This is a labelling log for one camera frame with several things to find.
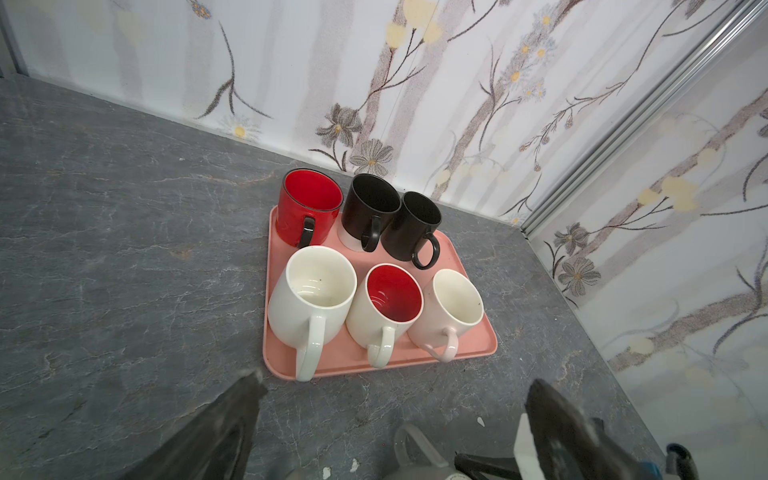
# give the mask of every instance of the plastic tray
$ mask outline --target plastic tray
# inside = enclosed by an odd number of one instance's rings
[[[284,380],[296,379],[296,349],[280,342],[270,328],[267,319],[267,305],[272,296],[272,289],[280,278],[280,274],[285,270],[288,259],[294,252],[295,247],[291,247],[283,242],[275,232],[275,218],[277,207],[270,212],[270,245],[266,262],[266,304],[264,306],[264,344],[263,354],[266,367],[270,369],[275,376]],[[336,219],[333,229],[326,239],[326,247],[338,250],[349,259],[357,272],[357,279],[360,281],[365,278],[368,270],[378,263],[394,263],[408,270],[416,281],[421,285],[422,290],[429,284],[432,277],[440,269],[450,268],[461,274],[467,274],[458,258],[453,243],[441,231],[435,232],[440,242],[440,258],[437,264],[429,270],[419,270],[410,262],[401,262],[390,257],[381,244],[372,253],[355,252],[342,245],[339,237],[336,235],[336,227],[341,221],[341,215]],[[422,252],[419,253],[419,259],[423,263],[429,261],[432,255],[432,247],[427,243]],[[495,353],[498,347],[496,333],[488,321],[488,316],[483,315],[482,321],[473,329],[465,333],[458,341],[458,352],[454,361],[458,359],[471,359],[478,356],[489,356]],[[386,369],[396,369],[403,366],[421,365],[423,363],[437,362],[431,355],[411,342],[408,334],[401,336],[395,342],[395,348],[392,351],[392,358]],[[315,378],[323,376],[345,375],[347,373],[370,372],[377,370],[368,364],[368,355],[364,348],[358,345],[349,335],[344,326],[339,334],[323,347],[323,354],[315,371]]]

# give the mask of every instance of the stain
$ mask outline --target stain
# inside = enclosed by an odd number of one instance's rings
[[[189,260],[190,259],[190,255],[192,254],[192,249],[191,248],[187,248],[186,250],[178,250],[178,251],[176,251],[176,250],[168,250],[168,251],[170,252],[171,255],[173,255],[174,257],[176,257],[179,260]]]

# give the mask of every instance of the black mug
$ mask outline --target black mug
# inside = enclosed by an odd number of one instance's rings
[[[341,213],[339,240],[350,250],[373,252],[398,210],[400,194],[389,182],[376,175],[356,175]]]
[[[440,209],[429,198],[416,192],[402,197],[402,207],[382,234],[384,250],[403,262],[412,261],[416,268],[427,270],[440,257],[440,243],[435,230],[442,221]],[[432,243],[432,259],[426,265],[419,261],[419,251],[429,240]]]

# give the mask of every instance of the wall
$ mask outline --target wall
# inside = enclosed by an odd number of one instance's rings
[[[0,0],[29,74],[518,224],[736,0]]]
[[[530,238],[654,438],[702,478],[768,471],[766,159],[763,15]]]

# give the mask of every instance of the gray marble countertop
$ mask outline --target gray marble countertop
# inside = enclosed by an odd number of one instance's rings
[[[0,78],[0,477],[116,478],[261,354],[268,214],[301,163],[87,95]],[[346,189],[349,178],[332,174]],[[525,238],[443,208],[495,355],[267,376],[247,478],[380,478],[416,424],[512,456],[534,378],[638,458],[660,451]],[[482,417],[485,426],[481,426]],[[359,463],[350,472],[353,458]]]

